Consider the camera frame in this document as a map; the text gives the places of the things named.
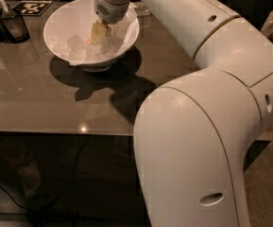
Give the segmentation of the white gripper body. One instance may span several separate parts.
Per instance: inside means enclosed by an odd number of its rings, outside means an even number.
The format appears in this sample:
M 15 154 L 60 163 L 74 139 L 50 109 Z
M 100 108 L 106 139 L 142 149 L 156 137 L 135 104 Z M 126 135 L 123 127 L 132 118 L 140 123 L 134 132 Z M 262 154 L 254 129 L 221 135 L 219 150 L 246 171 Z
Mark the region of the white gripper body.
M 128 11 L 130 0 L 94 0 L 94 11 L 108 24 L 117 24 Z

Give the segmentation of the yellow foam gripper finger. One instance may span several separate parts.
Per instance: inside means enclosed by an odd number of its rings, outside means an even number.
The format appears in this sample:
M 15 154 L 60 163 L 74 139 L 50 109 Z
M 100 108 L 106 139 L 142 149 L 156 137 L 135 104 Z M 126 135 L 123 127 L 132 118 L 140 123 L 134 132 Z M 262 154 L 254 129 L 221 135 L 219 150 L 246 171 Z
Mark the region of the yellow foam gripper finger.
M 91 42 L 94 43 L 106 36 L 108 33 L 108 25 L 101 19 L 93 21 L 91 31 Z

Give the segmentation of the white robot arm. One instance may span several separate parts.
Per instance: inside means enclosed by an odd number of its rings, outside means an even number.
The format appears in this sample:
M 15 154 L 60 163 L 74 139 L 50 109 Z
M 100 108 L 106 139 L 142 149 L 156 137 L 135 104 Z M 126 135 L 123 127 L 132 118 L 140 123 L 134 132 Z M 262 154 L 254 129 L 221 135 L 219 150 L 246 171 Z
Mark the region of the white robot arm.
M 141 105 L 134 152 L 152 227 L 250 227 L 243 167 L 273 121 L 273 44 L 217 0 L 142 0 L 198 69 Z M 108 23 L 129 0 L 95 0 Z

